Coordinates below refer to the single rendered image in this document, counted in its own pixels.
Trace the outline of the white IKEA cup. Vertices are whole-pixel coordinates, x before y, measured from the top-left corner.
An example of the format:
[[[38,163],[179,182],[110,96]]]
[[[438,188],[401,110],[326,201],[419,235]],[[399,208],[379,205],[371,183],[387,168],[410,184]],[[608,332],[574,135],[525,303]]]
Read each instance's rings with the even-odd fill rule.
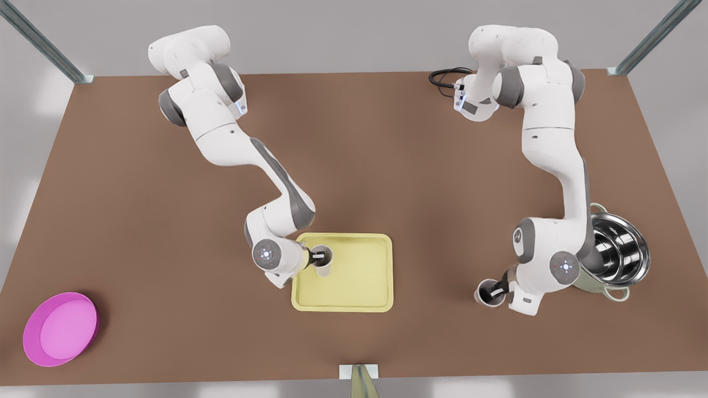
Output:
[[[475,291],[475,301],[486,307],[498,307],[506,299],[503,283],[494,279],[485,279],[480,282]]]
[[[327,277],[330,275],[331,272],[331,263],[333,262],[334,259],[334,253],[332,249],[326,245],[318,245],[315,246],[311,249],[312,252],[326,252],[328,262],[326,265],[313,265],[316,274],[319,277]]]

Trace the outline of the yellow rectangular tray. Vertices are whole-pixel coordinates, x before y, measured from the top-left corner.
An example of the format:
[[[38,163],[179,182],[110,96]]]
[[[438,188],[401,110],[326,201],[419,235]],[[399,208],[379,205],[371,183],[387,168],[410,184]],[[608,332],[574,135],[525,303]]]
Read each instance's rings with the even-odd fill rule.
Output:
[[[394,302],[392,240],[380,233],[309,232],[298,237],[309,249],[333,252],[326,277],[313,267],[291,282],[298,311],[383,313]]]

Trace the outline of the steel pot with green outside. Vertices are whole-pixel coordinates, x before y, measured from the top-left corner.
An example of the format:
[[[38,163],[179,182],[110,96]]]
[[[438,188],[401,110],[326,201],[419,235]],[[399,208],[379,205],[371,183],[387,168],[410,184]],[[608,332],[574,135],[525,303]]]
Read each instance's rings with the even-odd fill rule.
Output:
[[[629,288],[642,281],[650,269],[647,240],[625,218],[597,202],[591,203],[593,207],[598,209],[591,213],[595,262],[590,269],[582,267],[573,287],[602,294],[612,302],[627,301]]]

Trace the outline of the pink round bowl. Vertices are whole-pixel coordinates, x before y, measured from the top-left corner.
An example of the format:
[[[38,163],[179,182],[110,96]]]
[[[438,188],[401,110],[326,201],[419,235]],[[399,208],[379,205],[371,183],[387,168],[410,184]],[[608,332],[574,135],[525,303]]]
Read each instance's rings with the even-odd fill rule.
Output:
[[[23,333],[26,357],[40,367],[58,367],[81,355],[98,335],[100,315],[78,292],[48,298],[28,319]]]

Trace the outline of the silver frame post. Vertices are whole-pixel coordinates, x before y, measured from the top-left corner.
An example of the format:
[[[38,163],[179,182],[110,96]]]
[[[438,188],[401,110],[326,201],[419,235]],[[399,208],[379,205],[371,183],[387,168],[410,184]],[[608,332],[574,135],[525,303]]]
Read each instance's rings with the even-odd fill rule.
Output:
[[[0,0],[0,16],[45,56],[73,84],[91,84],[95,76],[85,75],[31,23],[10,0]]]
[[[609,76],[628,76],[703,0],[679,0],[662,20],[620,61],[606,69]]]
[[[377,364],[339,365],[339,379],[351,381],[350,398],[381,398],[374,384],[378,378]]]

